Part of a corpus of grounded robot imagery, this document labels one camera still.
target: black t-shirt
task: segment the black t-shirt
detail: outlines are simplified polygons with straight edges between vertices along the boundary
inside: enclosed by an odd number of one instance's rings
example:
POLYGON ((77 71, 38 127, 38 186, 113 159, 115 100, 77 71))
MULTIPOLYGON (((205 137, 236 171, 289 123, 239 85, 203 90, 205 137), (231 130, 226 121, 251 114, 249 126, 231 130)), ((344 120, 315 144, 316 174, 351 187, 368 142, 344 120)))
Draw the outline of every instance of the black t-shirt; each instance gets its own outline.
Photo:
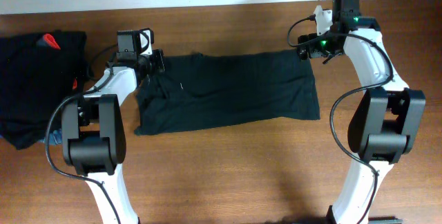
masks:
POLYGON ((318 120, 315 79, 295 50, 257 55, 164 58, 166 72, 137 94, 137 135, 154 135, 287 117, 318 120))

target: red tag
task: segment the red tag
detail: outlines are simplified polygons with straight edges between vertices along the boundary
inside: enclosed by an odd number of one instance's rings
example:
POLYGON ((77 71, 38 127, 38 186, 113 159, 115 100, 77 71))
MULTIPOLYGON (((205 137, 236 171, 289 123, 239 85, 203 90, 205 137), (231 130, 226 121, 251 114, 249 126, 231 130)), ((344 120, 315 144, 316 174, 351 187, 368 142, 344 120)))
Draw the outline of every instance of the red tag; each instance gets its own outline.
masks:
POLYGON ((58 46, 58 43, 55 41, 55 38, 51 34, 45 34, 43 36, 43 40, 52 48, 61 49, 60 46, 58 46))
POLYGON ((77 79, 74 79, 74 85, 72 86, 72 90, 77 89, 78 83, 77 83, 77 79))

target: wire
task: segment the wire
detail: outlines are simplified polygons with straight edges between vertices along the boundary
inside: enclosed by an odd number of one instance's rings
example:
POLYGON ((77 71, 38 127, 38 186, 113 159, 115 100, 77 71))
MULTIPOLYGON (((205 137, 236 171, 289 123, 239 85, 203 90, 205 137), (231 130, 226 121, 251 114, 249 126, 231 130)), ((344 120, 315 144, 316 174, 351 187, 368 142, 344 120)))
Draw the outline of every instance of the wire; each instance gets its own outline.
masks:
POLYGON ((297 21, 292 26, 290 26, 289 32, 287 33, 287 43, 289 44, 289 46, 293 47, 292 46, 293 44, 290 42, 290 32, 291 32, 291 30, 293 30, 293 28, 295 28, 295 26, 297 26, 299 23, 302 23, 303 21, 307 21, 307 20, 314 21, 315 20, 315 15, 310 15, 310 16, 304 18, 304 19, 301 19, 301 20, 297 21))
POLYGON ((362 86, 362 87, 360 87, 360 88, 355 88, 355 89, 353 89, 353 90, 350 90, 350 91, 344 93, 343 95, 341 95, 341 96, 340 96, 340 97, 334 102, 334 104, 333 104, 333 106, 331 107, 331 110, 330 110, 330 117, 329 117, 329 121, 330 121, 330 130, 331 130, 331 134, 333 135, 333 138, 334 138, 336 144, 337 144, 337 145, 339 146, 339 148, 340 148, 345 154, 347 154, 350 158, 354 159, 356 162, 359 162, 359 163, 361 163, 361 164, 363 164, 363 165, 369 167, 370 170, 371 170, 372 173, 373 173, 373 176, 374 176, 373 192, 372 192, 372 195, 370 196, 370 199, 369 199, 369 202, 368 202, 368 204, 367 204, 367 208, 366 208, 365 211, 364 211, 364 214, 362 215, 361 219, 357 222, 357 223, 359 224, 359 223, 361 223, 361 222, 364 220, 364 218, 365 218, 365 216, 367 215, 367 213, 368 213, 370 207, 372 206, 372 203, 373 203, 374 197, 375 197, 375 195, 376 195, 376 189, 377 189, 377 187, 378 187, 378 176, 379 176, 379 174, 378 174, 377 170, 376 170, 373 166, 371 166, 368 162, 362 161, 360 158, 358 158, 358 157, 356 157, 355 155, 353 155, 350 151, 348 151, 348 150, 342 145, 342 143, 340 142, 340 140, 339 140, 339 138, 338 138, 338 135, 336 134, 336 130, 335 130, 335 128, 334 128, 334 111, 335 111, 336 108, 338 107, 339 103, 340 103, 342 100, 344 100, 346 97, 348 97, 348 96, 350 96, 350 95, 352 95, 352 94, 354 94, 354 93, 361 92, 361 91, 364 91, 364 90, 367 90, 367 89, 370 89, 370 88, 376 88, 376 87, 378 87, 378 86, 383 86, 383 85, 386 85, 387 83, 391 82, 391 81, 393 80, 393 65, 392 65, 392 62, 390 61, 390 59, 388 58, 388 55, 385 53, 385 51, 384 51, 381 47, 379 47, 375 42, 371 41, 370 39, 365 38, 365 37, 361 37, 361 36, 359 36, 359 35, 354 35, 354 34, 349 34, 349 33, 331 33, 331 32, 328 32, 328 33, 326 33, 326 34, 324 34, 324 35, 321 35, 321 36, 319 36, 319 37, 317 37, 317 38, 314 38, 314 39, 312 39, 312 40, 306 41, 306 42, 301 43, 301 44, 298 44, 298 45, 294 45, 294 44, 292 44, 292 43, 290 42, 290 40, 289 40, 290 32, 291 32, 291 29, 293 28, 293 26, 289 29, 289 32, 287 33, 287 43, 288 43, 289 46, 291 46, 291 47, 297 48, 297 47, 305 46, 305 45, 308 45, 308 44, 315 43, 315 42, 317 42, 317 41, 321 41, 321 40, 327 39, 327 38, 329 38, 329 37, 353 37, 353 38, 357 38, 357 39, 360 39, 360 40, 366 41, 368 44, 370 44, 371 46, 373 46, 373 47, 374 47, 374 48, 375 48, 375 49, 376 49, 376 50, 377 50, 377 51, 383 56, 385 62, 387 63, 387 66, 388 66, 388 69, 389 69, 389 72, 390 72, 390 73, 389 73, 387 79, 385 79, 385 81, 383 81, 383 82, 379 82, 379 83, 376 83, 376 84, 372 84, 372 85, 368 85, 368 86, 362 86))
POLYGON ((49 135, 50 135, 50 130, 52 128, 52 123, 54 122, 55 117, 57 116, 58 112, 60 112, 60 110, 69 102, 72 102, 73 100, 79 99, 80 97, 84 96, 84 95, 88 95, 91 93, 96 93, 98 92, 100 89, 104 88, 104 86, 111 80, 112 76, 113 76, 113 65, 109 64, 109 69, 110 69, 110 73, 109 76, 106 78, 106 80, 100 84, 99 86, 94 86, 93 90, 90 91, 86 91, 84 93, 77 93, 74 94, 70 97, 67 97, 65 100, 63 100, 63 102, 60 103, 60 105, 57 106, 57 108, 55 109, 55 111, 52 113, 50 119, 49 119, 49 123, 48 123, 48 127, 46 128, 46 132, 45 132, 45 137, 44 137, 44 145, 45 145, 45 151, 46 151, 46 158, 48 159, 49 165, 51 166, 51 168, 53 170, 55 170, 55 172, 57 172, 58 174, 61 174, 62 176, 66 176, 68 178, 73 178, 73 179, 77 179, 77 180, 83 180, 83 181, 87 181, 87 182, 91 182, 91 183, 95 183, 102 191, 104 196, 106 197, 106 199, 109 202, 110 207, 112 207, 112 210, 115 214, 115 217, 117 219, 118 224, 121 224, 120 220, 119 220, 119 216, 117 213, 117 210, 115 209, 114 204, 112 203, 111 198, 109 197, 106 189, 103 186, 103 182, 99 182, 97 180, 93 180, 84 176, 77 176, 77 175, 73 175, 73 174, 69 174, 66 173, 64 171, 61 171, 60 169, 58 169, 54 162, 52 161, 52 158, 50 157, 50 152, 49 152, 49 135))
POLYGON ((90 80, 92 80, 92 81, 94 81, 94 82, 98 81, 98 78, 92 77, 92 75, 90 75, 90 70, 91 70, 92 64, 94 64, 94 62, 95 62, 99 57, 101 57, 104 53, 110 51, 111 49, 113 49, 113 48, 115 48, 115 47, 117 47, 117 46, 118 46, 118 44, 113 44, 113 45, 111 45, 111 46, 109 46, 109 47, 106 47, 105 49, 103 49, 102 51, 98 52, 97 54, 95 54, 95 55, 93 56, 93 58, 90 60, 90 62, 89 62, 89 64, 88 64, 88 67, 87 67, 87 69, 86 69, 86 76, 87 76, 88 79, 90 79, 90 80))
POLYGON ((140 34, 146 38, 147 44, 145 45, 145 47, 143 47, 143 49, 141 49, 141 53, 143 53, 144 51, 146 51, 149 48, 149 45, 151 45, 151 40, 149 39, 149 36, 144 33, 143 30, 140 31, 140 34))

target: wooden surface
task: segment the wooden surface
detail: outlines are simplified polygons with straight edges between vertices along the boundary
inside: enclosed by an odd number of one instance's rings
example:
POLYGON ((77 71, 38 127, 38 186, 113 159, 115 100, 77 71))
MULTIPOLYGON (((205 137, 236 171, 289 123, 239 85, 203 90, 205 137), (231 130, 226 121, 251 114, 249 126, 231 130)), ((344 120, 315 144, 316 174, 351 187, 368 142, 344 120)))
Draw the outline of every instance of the wooden surface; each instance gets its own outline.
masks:
MULTIPOLYGON (((331 7, 330 1, 321 1, 331 7)), ((150 27, 166 55, 195 51, 237 55, 288 48, 285 35, 318 2, 201 8, 113 10, 0 16, 0 35, 85 30, 89 57, 116 42, 116 31, 150 27)), ((411 88, 427 105, 414 148, 387 175, 370 216, 406 223, 442 223, 442 0, 362 0, 378 19, 385 47, 411 88)), ((293 32, 314 31, 312 22, 293 32)), ((313 60, 319 121, 277 118, 203 131, 135 136, 135 97, 122 105, 127 140, 124 177, 142 223, 263 223, 324 216, 339 195, 350 164, 335 145, 328 115, 334 100, 359 85, 350 60, 313 60)), ((104 59, 94 65, 102 71, 104 59)), ((336 126, 346 143, 347 125, 361 94, 344 100, 336 126)), ((64 165, 61 147, 51 149, 64 165)), ((100 223, 85 183, 53 172, 44 146, 15 151, 0 140, 0 223, 100 223)))

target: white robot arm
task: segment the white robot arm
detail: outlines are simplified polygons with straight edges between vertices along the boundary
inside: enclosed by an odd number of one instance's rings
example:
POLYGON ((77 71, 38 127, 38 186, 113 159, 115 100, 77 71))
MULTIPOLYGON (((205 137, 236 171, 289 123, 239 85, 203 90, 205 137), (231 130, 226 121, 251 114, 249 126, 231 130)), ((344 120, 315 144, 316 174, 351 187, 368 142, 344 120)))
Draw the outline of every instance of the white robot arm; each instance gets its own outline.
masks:
POLYGON ((78 174, 102 183, 110 201, 97 184, 86 181, 103 223, 137 224, 140 220, 129 201, 122 172, 126 141, 119 106, 145 77, 163 72, 164 65, 162 51, 152 50, 153 32, 150 29, 122 31, 117 35, 118 65, 107 68, 90 91, 102 84, 105 84, 104 87, 64 109, 64 159, 68 165, 75 167, 78 174), (97 120, 100 123, 99 131, 79 130, 79 126, 97 120))
MULTIPOLYGON (((335 55, 345 53, 356 69, 361 86, 385 82, 390 76, 389 65, 393 72, 391 81, 382 85, 382 89, 373 88, 366 92, 348 132, 353 155, 369 163, 377 171, 376 191, 373 192, 373 171, 363 163, 352 160, 342 192, 327 213, 327 221, 331 224, 369 223, 370 199, 373 200, 394 163, 412 148, 425 106, 423 93, 409 90, 409 86, 393 67, 386 55, 380 27, 374 18, 362 17, 358 2, 359 0, 333 0, 333 10, 323 10, 321 6, 317 6, 313 15, 316 34, 301 36, 298 42, 312 43, 313 39, 318 41, 306 46, 297 45, 300 46, 298 54, 304 58, 322 56, 328 57, 328 61, 335 55), (336 37, 334 33, 356 35, 372 43, 355 37, 336 37), (383 50, 387 57, 372 44, 383 50), (386 110, 391 110, 398 118, 384 120, 386 110)), ((376 223, 400 222, 385 220, 376 223)))

